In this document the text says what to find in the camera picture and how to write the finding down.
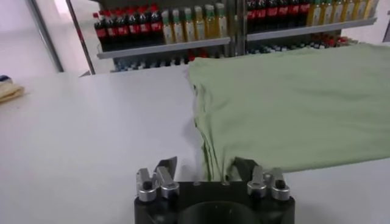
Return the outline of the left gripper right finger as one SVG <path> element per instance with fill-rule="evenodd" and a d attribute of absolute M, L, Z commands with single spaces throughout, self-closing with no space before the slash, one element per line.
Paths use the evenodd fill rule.
<path fill-rule="evenodd" d="M 265 171 L 252 159 L 236 157 L 233 160 L 240 178 L 246 182 L 247 194 L 253 198 L 272 197 L 277 201 L 288 201 L 291 190 L 286 184 L 281 168 Z"/>

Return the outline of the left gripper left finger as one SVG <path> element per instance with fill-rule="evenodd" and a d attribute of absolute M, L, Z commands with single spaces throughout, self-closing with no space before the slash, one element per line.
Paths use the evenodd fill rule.
<path fill-rule="evenodd" d="M 141 168 L 136 173 L 136 188 L 139 201 L 150 203 L 157 199 L 157 192 L 170 200 L 173 196 L 179 195 L 179 183 L 174 181 L 176 173 L 177 157 L 161 160 L 153 175 L 149 174 L 147 168 Z"/>

